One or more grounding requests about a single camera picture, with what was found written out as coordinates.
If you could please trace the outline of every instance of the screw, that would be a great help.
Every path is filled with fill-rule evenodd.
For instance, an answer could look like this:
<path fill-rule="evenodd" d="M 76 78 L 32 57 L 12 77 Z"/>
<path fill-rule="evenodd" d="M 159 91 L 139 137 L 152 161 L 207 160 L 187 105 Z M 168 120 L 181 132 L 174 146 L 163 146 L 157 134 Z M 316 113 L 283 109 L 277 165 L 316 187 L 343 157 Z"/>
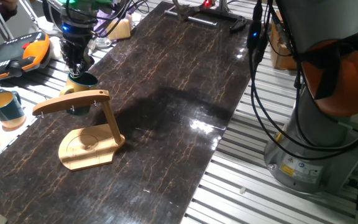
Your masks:
<path fill-rule="evenodd" d="M 268 167 L 271 168 L 271 169 L 276 169 L 277 165 L 276 164 L 269 164 Z"/>

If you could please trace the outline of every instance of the black cable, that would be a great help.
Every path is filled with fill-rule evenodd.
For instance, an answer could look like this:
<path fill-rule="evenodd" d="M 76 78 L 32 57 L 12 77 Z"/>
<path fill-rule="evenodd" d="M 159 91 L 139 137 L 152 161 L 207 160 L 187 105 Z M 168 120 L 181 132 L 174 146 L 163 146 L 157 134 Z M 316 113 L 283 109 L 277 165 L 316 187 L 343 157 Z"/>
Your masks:
<path fill-rule="evenodd" d="M 259 99 L 259 96 L 257 94 L 257 91 L 255 89 L 255 99 L 258 101 L 258 104 L 260 106 L 260 109 L 262 110 L 262 112 L 266 115 L 267 119 L 271 122 L 271 124 L 277 129 L 277 131 L 279 131 L 282 135 L 284 135 L 286 138 L 288 138 L 290 141 L 294 142 L 295 144 L 303 147 L 303 148 L 306 148 L 306 149 L 309 149 L 309 150 L 312 150 L 312 151 L 320 151 L 320 152 L 326 152 L 326 151 L 346 151 L 348 149 L 353 149 L 354 147 L 358 146 L 358 138 L 346 145 L 346 146 L 342 146 L 342 147 L 314 147 L 314 146 L 309 146 L 309 145 L 305 145 L 305 144 L 302 144 L 300 142 L 298 142 L 297 140 L 293 139 L 291 136 L 289 136 L 286 132 L 284 132 L 280 127 L 277 126 L 277 124 L 273 121 L 273 119 L 270 117 L 270 115 L 267 113 L 266 109 L 264 108 L 262 102 L 260 101 Z"/>
<path fill-rule="evenodd" d="M 131 3 L 131 2 L 128 1 L 128 3 L 123 7 L 124 12 L 127 12 L 127 11 L 129 10 L 129 4 L 130 4 L 130 3 Z M 122 14 L 120 15 L 120 17 L 118 18 L 118 20 L 116 21 L 116 23 L 113 25 L 113 27 L 112 27 L 105 35 L 101 35 L 101 37 L 102 37 L 102 38 L 103 38 L 103 37 L 107 37 L 107 36 L 118 26 L 119 22 L 121 21 L 121 19 L 122 19 L 123 17 L 125 17 L 125 15 L 126 15 L 126 13 L 122 13 Z"/>
<path fill-rule="evenodd" d="M 140 0 L 140 1 L 135 2 L 133 5 L 131 5 L 131 6 L 128 8 L 128 11 L 131 10 L 133 7 L 136 7 L 136 6 L 137 6 L 139 3 L 141 3 L 141 2 L 145 2 L 146 5 L 147 5 L 147 7 L 148 7 L 148 10 L 150 9 L 150 8 L 149 8 L 149 5 L 147 4 L 147 0 Z"/>
<path fill-rule="evenodd" d="M 253 65 L 252 65 L 252 53 L 253 51 L 250 51 L 249 52 L 249 65 L 250 65 L 250 77 L 251 77 L 251 103 L 252 103 L 252 109 L 254 110 L 254 113 L 255 113 L 255 116 L 256 118 L 258 119 L 258 122 L 260 123 L 262 129 L 265 131 L 266 135 L 270 138 L 270 140 L 272 140 L 281 150 L 283 150 L 284 152 L 286 152 L 287 154 L 289 154 L 290 156 L 293 156 L 295 158 L 298 158 L 298 159 L 304 159 L 304 160 L 309 160 L 309 161 L 318 161 L 318 160 L 323 160 L 323 159 L 329 159 L 329 158 L 332 158 L 332 157 L 336 157 L 336 156 L 339 156 L 341 154 L 344 154 L 345 152 L 347 151 L 351 151 L 353 150 L 353 148 L 349 148 L 349 149 L 346 149 L 346 150 L 343 150 L 343 151 L 340 151 L 340 152 L 337 152 L 335 154 L 331 154 L 331 155 L 328 155 L 328 156 L 323 156 L 323 157 L 303 157 L 303 156 L 298 156 L 288 150 L 286 150 L 280 143 L 278 143 L 276 141 L 276 139 L 273 138 L 273 136 L 269 133 L 269 131 L 266 129 L 265 125 L 263 124 L 259 114 L 258 114 L 258 111 L 256 110 L 256 105 L 255 105 L 255 100 L 254 100 L 254 95 L 255 95 L 255 98 L 257 99 L 258 103 L 259 103 L 259 106 L 261 107 L 262 109 L 262 105 L 260 104 L 259 102 L 259 98 L 257 97 L 257 90 L 256 90 L 256 86 L 255 86 L 255 74 L 256 72 L 254 71 L 253 69 Z"/>
<path fill-rule="evenodd" d="M 143 0 L 142 2 L 143 2 L 143 3 L 146 3 L 147 11 L 143 11 L 143 10 L 139 9 L 139 6 L 141 6 L 143 3 L 139 4 L 138 6 L 135 6 L 136 10 L 138 10 L 140 13 L 143 13 L 143 14 L 149 13 L 149 12 L 150 12 L 150 6 L 149 6 L 149 4 L 147 4 L 147 1 L 146 1 L 146 0 Z"/>
<path fill-rule="evenodd" d="M 266 23 L 266 13 L 267 13 L 267 12 L 270 12 L 270 11 L 269 11 L 269 4 L 266 4 L 265 15 L 264 15 L 265 30 L 267 30 L 267 26 L 269 25 L 268 23 Z M 273 45 L 272 45 L 272 43 L 271 43 L 271 41 L 270 41 L 269 35 L 267 35 L 266 38 L 267 38 L 267 41 L 269 42 L 271 48 L 273 49 L 273 51 L 274 51 L 277 55 L 282 56 L 282 57 L 291 57 L 291 56 L 292 56 L 292 54 L 282 55 L 282 54 L 278 53 L 278 52 L 276 51 L 276 49 L 274 49 L 274 47 L 273 47 Z"/>
<path fill-rule="evenodd" d="M 276 51 L 276 49 L 274 49 L 274 47 L 273 47 L 273 45 L 272 45 L 272 43 L 271 43 L 271 41 L 270 41 L 269 35 L 267 36 L 267 40 L 268 40 L 268 42 L 269 42 L 271 48 L 273 49 L 273 51 L 274 51 L 277 55 L 279 55 L 279 56 L 281 56 L 281 57 L 292 57 L 292 54 L 291 54 L 291 53 L 289 53 L 288 55 L 283 55 L 283 54 L 278 53 L 278 52 Z"/>
<path fill-rule="evenodd" d="M 242 1 L 232 0 L 232 1 L 227 2 L 226 4 L 228 5 L 228 4 L 231 4 L 231 3 L 234 3 L 234 2 L 242 2 Z"/>
<path fill-rule="evenodd" d="M 109 30 L 108 34 L 107 35 L 100 35 L 102 34 L 110 25 L 110 21 L 105 21 L 103 24 L 101 24 L 94 32 L 99 32 L 97 35 L 98 37 L 107 37 L 118 25 L 119 21 L 121 21 L 122 17 L 124 15 L 126 15 L 126 12 L 129 10 L 128 7 L 129 5 L 131 4 L 130 1 L 127 1 L 126 4 L 119 10 L 118 13 L 115 13 L 115 15 L 113 16 L 112 20 L 117 18 L 117 16 L 120 16 L 120 18 L 116 21 L 115 25 L 113 26 L 112 29 Z"/>
<path fill-rule="evenodd" d="M 95 20 L 93 20 L 93 21 L 80 21 L 80 20 L 78 20 L 78 19 L 72 18 L 71 15 L 70 15 L 70 0 L 67 0 L 67 1 L 66 1 L 65 7 L 66 7 L 67 17 L 69 18 L 69 20 L 71 20 L 71 21 L 73 21 L 73 22 L 75 22 L 75 23 L 83 24 L 83 25 L 90 25 L 90 24 L 94 24 L 95 22 L 97 22 L 97 21 L 95 21 Z"/>
<path fill-rule="evenodd" d="M 295 122 L 296 122 L 296 126 L 298 127 L 298 132 L 300 134 L 300 136 L 302 137 L 303 140 L 305 140 L 305 142 L 311 146 L 314 146 L 316 147 L 315 144 L 313 144 L 307 137 L 306 135 L 303 133 L 302 131 L 302 128 L 301 128 L 301 124 L 299 122 L 299 100 L 300 100 L 300 89 L 301 89 L 301 83 L 300 83 L 300 78 L 301 78 L 301 70 L 298 68 L 297 69 L 297 74 L 296 74 L 296 83 L 295 83 L 295 88 L 296 88 L 296 98 L 295 98 Z"/>

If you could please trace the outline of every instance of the work table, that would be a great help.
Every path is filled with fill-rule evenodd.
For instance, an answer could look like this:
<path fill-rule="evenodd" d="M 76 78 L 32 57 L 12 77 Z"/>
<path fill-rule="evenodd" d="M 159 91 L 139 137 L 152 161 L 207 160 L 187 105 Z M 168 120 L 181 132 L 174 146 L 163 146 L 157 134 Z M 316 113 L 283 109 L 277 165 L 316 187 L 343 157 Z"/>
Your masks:
<path fill-rule="evenodd" d="M 58 147 L 104 124 L 101 106 L 37 120 L 0 155 L 9 223 L 178 223 L 247 82 L 246 31 L 165 17 L 161 3 L 90 72 L 108 90 L 126 144 L 112 164 L 71 172 Z"/>

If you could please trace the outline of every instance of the sticker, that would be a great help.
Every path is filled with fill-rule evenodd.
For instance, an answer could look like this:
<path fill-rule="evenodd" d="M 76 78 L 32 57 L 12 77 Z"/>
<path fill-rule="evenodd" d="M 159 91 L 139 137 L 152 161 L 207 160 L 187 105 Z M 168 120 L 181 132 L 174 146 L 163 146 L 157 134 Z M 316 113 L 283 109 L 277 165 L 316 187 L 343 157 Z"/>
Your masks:
<path fill-rule="evenodd" d="M 320 176 L 322 166 L 309 164 L 305 161 L 286 155 L 280 170 L 296 180 L 315 184 Z"/>
<path fill-rule="evenodd" d="M 281 164 L 280 170 L 282 170 L 284 173 L 290 175 L 291 177 L 295 171 L 294 169 L 292 169 L 291 167 L 289 167 L 285 164 Z"/>

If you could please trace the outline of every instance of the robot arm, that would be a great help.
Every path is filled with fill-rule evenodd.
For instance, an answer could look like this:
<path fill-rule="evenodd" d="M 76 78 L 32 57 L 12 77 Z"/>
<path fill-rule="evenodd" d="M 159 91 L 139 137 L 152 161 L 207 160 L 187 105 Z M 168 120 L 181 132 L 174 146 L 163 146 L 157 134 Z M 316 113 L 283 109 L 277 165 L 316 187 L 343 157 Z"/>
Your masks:
<path fill-rule="evenodd" d="M 89 55 L 91 40 L 100 36 L 99 34 L 107 29 L 114 18 L 124 17 L 130 3 L 128 0 L 116 3 L 114 8 L 116 13 L 112 15 L 112 18 L 105 19 L 106 22 L 99 30 L 96 30 L 99 31 L 98 34 L 93 31 L 93 27 L 98 23 L 98 10 L 111 11 L 113 2 L 100 0 L 47 1 L 52 8 L 60 13 L 63 32 L 63 39 L 60 41 L 62 55 L 68 65 L 70 75 L 74 77 L 86 72 L 94 64 L 92 56 Z"/>

